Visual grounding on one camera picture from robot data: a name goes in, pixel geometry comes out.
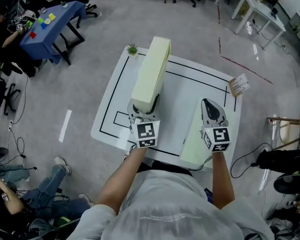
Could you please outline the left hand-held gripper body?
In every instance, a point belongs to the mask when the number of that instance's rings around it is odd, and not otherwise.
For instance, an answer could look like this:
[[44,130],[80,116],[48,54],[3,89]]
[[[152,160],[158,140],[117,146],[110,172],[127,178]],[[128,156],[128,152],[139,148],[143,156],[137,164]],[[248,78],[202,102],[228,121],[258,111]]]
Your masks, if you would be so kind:
[[158,144],[160,121],[137,116],[131,121],[130,131],[139,149],[155,147]]

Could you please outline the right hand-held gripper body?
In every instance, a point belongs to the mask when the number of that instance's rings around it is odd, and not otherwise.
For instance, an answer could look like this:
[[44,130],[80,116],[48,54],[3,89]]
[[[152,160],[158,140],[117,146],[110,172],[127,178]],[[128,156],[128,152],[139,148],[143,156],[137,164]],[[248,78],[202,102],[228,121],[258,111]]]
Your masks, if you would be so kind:
[[212,123],[203,120],[202,122],[201,139],[207,150],[210,152],[226,151],[231,143],[229,122],[227,120]]

